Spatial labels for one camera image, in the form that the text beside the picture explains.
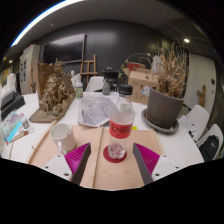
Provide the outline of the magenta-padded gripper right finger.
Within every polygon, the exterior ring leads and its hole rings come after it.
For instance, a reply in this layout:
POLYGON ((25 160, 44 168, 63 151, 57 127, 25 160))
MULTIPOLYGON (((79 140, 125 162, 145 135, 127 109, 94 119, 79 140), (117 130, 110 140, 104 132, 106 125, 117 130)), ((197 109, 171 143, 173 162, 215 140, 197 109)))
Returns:
POLYGON ((167 154, 159 155, 138 143, 133 144, 133 154, 145 185, 181 169, 167 154))

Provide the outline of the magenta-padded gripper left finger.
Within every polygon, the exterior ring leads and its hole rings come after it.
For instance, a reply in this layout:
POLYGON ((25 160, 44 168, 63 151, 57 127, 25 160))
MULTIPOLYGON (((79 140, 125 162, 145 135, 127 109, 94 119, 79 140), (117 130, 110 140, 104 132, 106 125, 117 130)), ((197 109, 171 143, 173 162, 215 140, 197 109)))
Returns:
POLYGON ((42 169, 79 185, 90 154, 91 144, 86 143, 66 155, 54 156, 42 169))

